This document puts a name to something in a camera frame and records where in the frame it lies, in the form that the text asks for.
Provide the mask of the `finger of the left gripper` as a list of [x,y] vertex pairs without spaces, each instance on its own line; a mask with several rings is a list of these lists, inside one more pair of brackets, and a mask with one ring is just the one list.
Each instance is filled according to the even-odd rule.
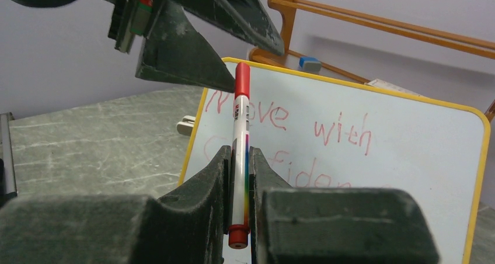
[[195,30],[183,8],[167,1],[142,44],[135,76],[146,81],[234,92],[235,78]]
[[259,0],[172,0],[187,12],[251,45],[275,55],[284,42]]

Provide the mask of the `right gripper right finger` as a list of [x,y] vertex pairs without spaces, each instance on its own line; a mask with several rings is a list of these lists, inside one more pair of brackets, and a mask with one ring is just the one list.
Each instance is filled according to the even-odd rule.
[[415,199],[378,187],[289,185],[252,147],[252,263],[438,263]]

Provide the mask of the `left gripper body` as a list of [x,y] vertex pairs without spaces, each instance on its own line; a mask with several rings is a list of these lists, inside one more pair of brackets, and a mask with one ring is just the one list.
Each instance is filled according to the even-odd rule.
[[104,0],[113,4],[108,38],[115,41],[114,48],[128,54],[135,37],[151,42],[152,28],[156,25],[165,0]]

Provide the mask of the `white red-ended marker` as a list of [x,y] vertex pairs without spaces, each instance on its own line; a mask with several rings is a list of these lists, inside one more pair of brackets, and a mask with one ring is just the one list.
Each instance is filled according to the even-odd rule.
[[249,101],[250,67],[240,62],[235,70],[233,103],[233,142],[231,153],[231,208],[228,245],[232,249],[248,246],[249,228]]

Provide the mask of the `yellow framed whiteboard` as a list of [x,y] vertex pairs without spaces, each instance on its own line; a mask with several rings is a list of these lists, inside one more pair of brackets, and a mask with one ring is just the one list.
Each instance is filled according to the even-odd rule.
[[490,124],[472,107],[251,62],[250,144],[295,187],[418,202],[441,263],[468,263]]

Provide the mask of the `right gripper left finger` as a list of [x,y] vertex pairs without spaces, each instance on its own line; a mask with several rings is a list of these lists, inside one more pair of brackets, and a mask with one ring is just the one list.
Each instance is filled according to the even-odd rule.
[[221,263],[231,149],[175,190],[27,196],[1,209],[2,263]]

